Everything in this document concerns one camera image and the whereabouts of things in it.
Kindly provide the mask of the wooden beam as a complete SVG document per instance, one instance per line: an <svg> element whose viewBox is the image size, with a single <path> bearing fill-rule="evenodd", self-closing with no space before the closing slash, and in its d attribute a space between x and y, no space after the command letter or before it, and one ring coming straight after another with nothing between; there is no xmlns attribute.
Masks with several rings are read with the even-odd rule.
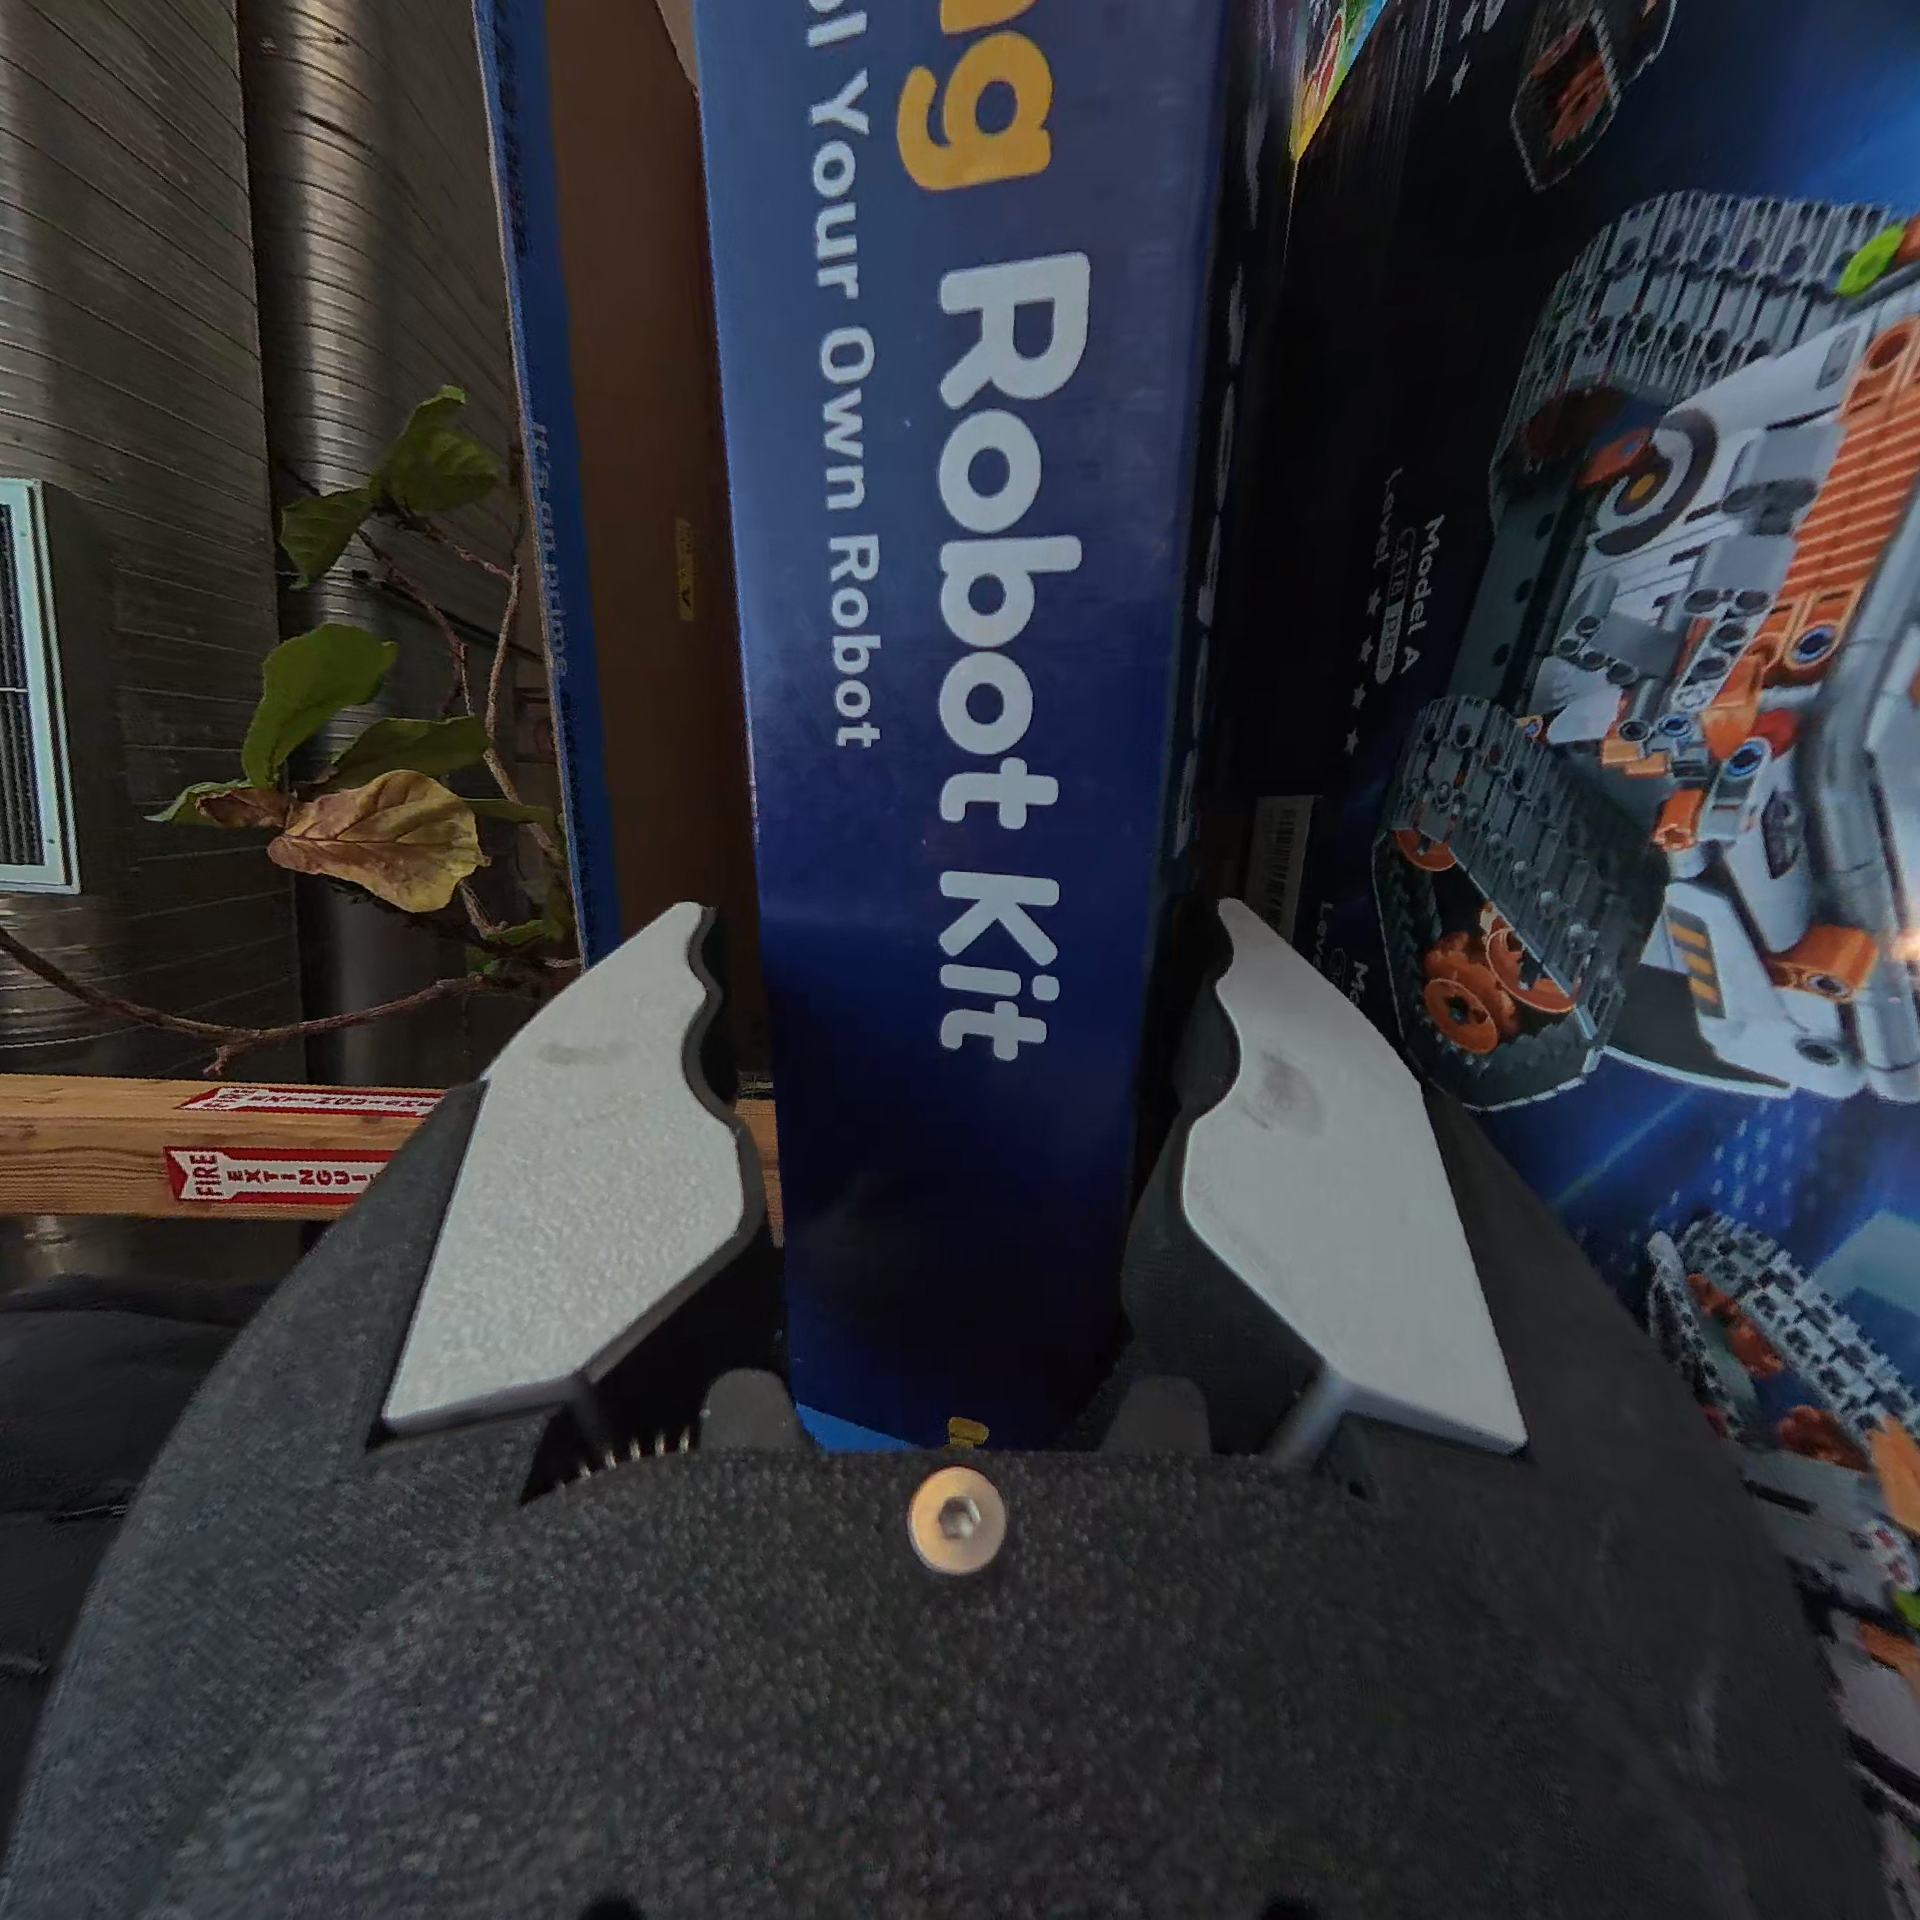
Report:
<svg viewBox="0 0 1920 1920"><path fill-rule="evenodd" d="M180 1209L170 1190L166 1144L239 1149L380 1149L393 1152L426 1120L356 1115L180 1113L178 1102L225 1085L208 1078L146 1078L9 1071L3 1081L3 1210L6 1215L139 1215L139 1217L332 1217Z"/></svg>

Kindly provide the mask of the dark box with robot picture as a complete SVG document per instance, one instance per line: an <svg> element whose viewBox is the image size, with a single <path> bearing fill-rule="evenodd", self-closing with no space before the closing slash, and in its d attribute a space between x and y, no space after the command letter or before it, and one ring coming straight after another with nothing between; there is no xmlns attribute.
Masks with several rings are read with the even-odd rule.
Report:
<svg viewBox="0 0 1920 1920"><path fill-rule="evenodd" d="M1260 1914L1915 1914L1915 5L1258 5L1220 781L1425 1090L1528 1446L1251 1429Z"/></svg>

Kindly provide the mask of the brown cardboard box blue tape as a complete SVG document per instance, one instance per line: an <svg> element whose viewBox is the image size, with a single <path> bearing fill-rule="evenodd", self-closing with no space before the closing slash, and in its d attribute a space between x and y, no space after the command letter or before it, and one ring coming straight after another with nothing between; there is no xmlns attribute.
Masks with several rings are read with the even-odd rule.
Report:
<svg viewBox="0 0 1920 1920"><path fill-rule="evenodd" d="M771 1069L691 7L473 5L583 952L719 911Z"/></svg>

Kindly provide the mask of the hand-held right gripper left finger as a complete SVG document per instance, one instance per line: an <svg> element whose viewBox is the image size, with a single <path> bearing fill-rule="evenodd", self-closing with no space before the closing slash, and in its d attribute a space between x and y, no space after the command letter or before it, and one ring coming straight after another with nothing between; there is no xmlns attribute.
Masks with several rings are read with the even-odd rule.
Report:
<svg viewBox="0 0 1920 1920"><path fill-rule="evenodd" d="M762 1235L758 1144L705 1067L716 927L670 905L488 1069L382 1406L395 1433L603 1382Z"/></svg>

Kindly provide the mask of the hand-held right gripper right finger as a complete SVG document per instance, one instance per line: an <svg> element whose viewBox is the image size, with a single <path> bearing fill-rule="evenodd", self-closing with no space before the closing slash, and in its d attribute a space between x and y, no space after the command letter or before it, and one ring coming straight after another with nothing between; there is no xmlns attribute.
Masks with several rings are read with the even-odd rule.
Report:
<svg viewBox="0 0 1920 1920"><path fill-rule="evenodd" d="M1514 1456L1521 1401L1425 1090L1368 1015L1242 899L1212 989L1238 1064L1187 1135L1180 1215L1303 1358L1255 1446L1303 1469L1346 1416Z"/></svg>

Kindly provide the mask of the red white arrow sticker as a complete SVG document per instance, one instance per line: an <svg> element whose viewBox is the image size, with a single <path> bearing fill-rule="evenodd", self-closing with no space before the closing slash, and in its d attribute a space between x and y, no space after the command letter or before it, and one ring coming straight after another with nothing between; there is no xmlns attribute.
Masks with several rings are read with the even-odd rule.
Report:
<svg viewBox="0 0 1920 1920"><path fill-rule="evenodd" d="M178 1102L178 1110L420 1120L431 1115L441 1098L444 1091L440 1090L412 1087L225 1085L208 1087Z"/></svg>
<svg viewBox="0 0 1920 1920"><path fill-rule="evenodd" d="M372 1186L393 1152L166 1144L160 1158L180 1209L332 1215Z"/></svg>

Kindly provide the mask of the leafy plant branch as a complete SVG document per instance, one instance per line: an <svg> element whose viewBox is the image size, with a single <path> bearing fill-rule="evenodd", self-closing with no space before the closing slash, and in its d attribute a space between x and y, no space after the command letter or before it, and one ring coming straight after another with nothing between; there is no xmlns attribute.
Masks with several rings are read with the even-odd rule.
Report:
<svg viewBox="0 0 1920 1920"><path fill-rule="evenodd" d="M534 509L523 447L497 454L464 419L468 390L441 384L351 487L295 475L280 509L280 552L292 584L319 590L364 551L372 584L441 634L450 685L431 717L367 720L322 766L313 745L375 703L398 642L329 619L271 648L239 749L239 775L190 784L153 825L264 837L271 864L356 896L377 911L458 943L464 965L424 987L298 1021L235 1024L178 1015L110 992L6 927L6 977L24 975L118 1024L192 1045L216 1078L264 1051L305 1046L440 1006L480 998L545 1002L585 974L569 832L530 802L510 769L504 729L522 694L522 601L529 561L495 559L449 525L510 493L515 539Z"/></svg>

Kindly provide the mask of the narrow blue cardboard box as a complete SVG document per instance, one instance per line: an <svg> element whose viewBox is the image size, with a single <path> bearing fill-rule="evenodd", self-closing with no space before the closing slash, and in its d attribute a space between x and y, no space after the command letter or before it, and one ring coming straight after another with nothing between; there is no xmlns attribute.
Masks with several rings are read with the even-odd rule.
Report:
<svg viewBox="0 0 1920 1920"><path fill-rule="evenodd" d="M1258 5L700 5L796 1395L1121 1341L1232 473Z"/></svg>

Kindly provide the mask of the white wall vent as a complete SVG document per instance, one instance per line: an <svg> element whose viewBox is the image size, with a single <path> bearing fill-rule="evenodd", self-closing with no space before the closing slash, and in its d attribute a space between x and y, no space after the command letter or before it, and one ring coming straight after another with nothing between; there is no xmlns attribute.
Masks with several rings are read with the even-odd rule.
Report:
<svg viewBox="0 0 1920 1920"><path fill-rule="evenodd" d="M81 826L42 482L3 482L3 883L81 894Z"/></svg>

